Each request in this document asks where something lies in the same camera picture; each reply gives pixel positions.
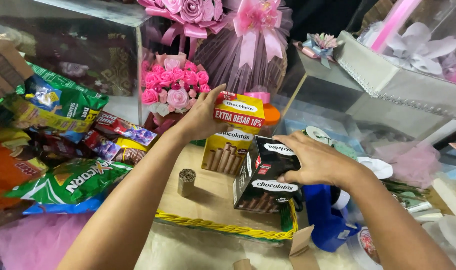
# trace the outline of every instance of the pink tulle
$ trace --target pink tulle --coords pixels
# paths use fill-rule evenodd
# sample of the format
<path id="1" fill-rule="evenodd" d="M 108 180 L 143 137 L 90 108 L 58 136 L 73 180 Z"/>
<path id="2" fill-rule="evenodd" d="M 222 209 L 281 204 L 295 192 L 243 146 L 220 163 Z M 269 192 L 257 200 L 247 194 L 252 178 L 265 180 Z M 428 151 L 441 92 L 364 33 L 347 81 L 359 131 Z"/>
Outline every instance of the pink tulle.
<path id="1" fill-rule="evenodd" d="M 224 1 L 225 8 L 237 10 L 239 1 Z M 282 13 L 281 25 L 275 28 L 276 35 L 280 40 L 283 50 L 288 46 L 286 38 L 293 26 L 291 20 L 292 10 L 285 7 L 281 2 L 278 11 Z M 272 94 L 276 94 L 277 78 L 281 74 L 282 60 L 274 57 L 268 62 L 264 38 L 256 39 L 256 54 L 253 62 L 253 70 L 246 64 L 239 68 L 243 36 L 237 37 L 232 21 L 234 13 L 229 13 L 225 19 L 230 21 L 225 29 L 218 34 L 209 35 L 195 54 L 195 63 L 203 65 L 210 81 L 208 85 L 214 87 L 226 83 L 227 91 L 244 94 L 255 86 L 264 86 Z"/>
<path id="2" fill-rule="evenodd" d="M 6 270 L 53 270 L 92 214 L 33 215 L 0 228 Z"/>
<path id="3" fill-rule="evenodd" d="M 393 176 L 409 185 L 427 188 L 433 178 L 431 174 L 441 169 L 440 153 L 430 144 L 410 142 L 378 147 L 375 158 L 393 166 Z"/>

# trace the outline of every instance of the wicker basket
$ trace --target wicker basket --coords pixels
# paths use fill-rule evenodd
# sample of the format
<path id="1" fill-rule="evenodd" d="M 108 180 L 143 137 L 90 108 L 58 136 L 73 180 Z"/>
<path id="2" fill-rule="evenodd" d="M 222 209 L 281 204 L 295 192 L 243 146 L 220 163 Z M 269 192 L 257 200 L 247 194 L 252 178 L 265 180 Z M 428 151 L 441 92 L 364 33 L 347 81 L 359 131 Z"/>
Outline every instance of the wicker basket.
<path id="1" fill-rule="evenodd" d="M 208 33 L 208 38 L 207 39 L 199 39 L 197 43 L 197 52 L 199 50 L 203 50 L 205 46 L 210 46 L 212 50 L 217 51 L 217 48 L 220 48 L 222 46 L 225 46 L 222 42 L 217 42 L 214 40 L 215 35 L 212 33 Z M 195 64 L 200 64 L 203 62 L 199 57 L 198 53 L 195 53 Z M 288 66 L 288 59 L 286 57 L 286 51 L 283 50 L 283 58 L 278 58 L 274 57 L 270 61 L 270 65 L 268 65 L 269 70 L 266 69 L 261 69 L 261 81 L 267 81 L 268 84 L 266 88 L 268 89 L 268 93 L 270 93 L 272 96 L 276 95 L 281 88 L 281 84 L 283 83 L 283 79 L 285 78 L 286 75 L 286 68 Z M 246 87 L 247 90 L 252 89 L 259 83 L 251 81 L 249 85 Z"/>

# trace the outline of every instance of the orange snack bag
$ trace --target orange snack bag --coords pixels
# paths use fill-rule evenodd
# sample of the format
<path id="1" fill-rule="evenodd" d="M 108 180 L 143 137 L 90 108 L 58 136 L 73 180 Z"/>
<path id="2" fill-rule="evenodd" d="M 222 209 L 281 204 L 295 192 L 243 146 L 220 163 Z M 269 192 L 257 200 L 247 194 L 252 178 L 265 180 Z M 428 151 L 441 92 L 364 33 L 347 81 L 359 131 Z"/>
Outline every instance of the orange snack bag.
<path id="1" fill-rule="evenodd" d="M 0 209 L 20 202 L 3 194 L 22 183 L 39 178 L 48 169 L 28 145 L 30 137 L 19 129 L 0 128 Z"/>

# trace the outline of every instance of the tape roll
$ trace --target tape roll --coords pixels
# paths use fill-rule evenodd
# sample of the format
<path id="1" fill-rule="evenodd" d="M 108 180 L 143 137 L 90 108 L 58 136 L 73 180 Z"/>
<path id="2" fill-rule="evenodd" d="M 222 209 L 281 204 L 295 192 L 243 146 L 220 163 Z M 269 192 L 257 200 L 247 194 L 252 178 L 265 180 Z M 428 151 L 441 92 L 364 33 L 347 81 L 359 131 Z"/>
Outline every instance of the tape roll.
<path id="1" fill-rule="evenodd" d="M 305 132 L 306 135 L 308 135 L 313 140 L 319 141 L 329 146 L 333 145 L 333 140 L 328 136 L 328 134 L 317 127 L 308 126 L 306 127 Z"/>

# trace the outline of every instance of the pink ribbon bow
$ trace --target pink ribbon bow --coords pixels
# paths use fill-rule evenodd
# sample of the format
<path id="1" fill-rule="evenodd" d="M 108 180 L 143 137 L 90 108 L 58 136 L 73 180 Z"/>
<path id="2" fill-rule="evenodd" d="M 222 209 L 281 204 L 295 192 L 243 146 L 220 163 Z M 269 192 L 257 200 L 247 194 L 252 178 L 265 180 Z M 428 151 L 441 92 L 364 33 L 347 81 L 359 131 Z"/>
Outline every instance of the pink ribbon bow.
<path id="1" fill-rule="evenodd" d="M 196 43 L 198 39 L 207 38 L 207 29 L 214 34 L 218 34 L 227 24 L 225 20 L 221 21 L 200 21 L 199 23 L 187 23 L 180 15 L 171 14 L 168 9 L 162 8 L 160 0 L 138 0 L 138 3 L 145 7 L 145 11 L 150 16 L 159 16 L 175 21 L 175 23 L 165 32 L 161 38 L 161 44 L 171 46 L 176 36 L 180 35 L 180 50 L 183 51 L 185 36 L 190 38 L 190 52 L 188 59 L 193 60 L 195 56 Z"/>
<path id="2" fill-rule="evenodd" d="M 256 40 L 264 37 L 268 62 L 274 56 L 283 58 L 281 41 L 275 28 L 281 25 L 282 12 L 277 10 L 281 0 L 241 0 L 233 26 L 238 37 L 243 36 L 239 68 L 248 64 L 253 69 Z"/>

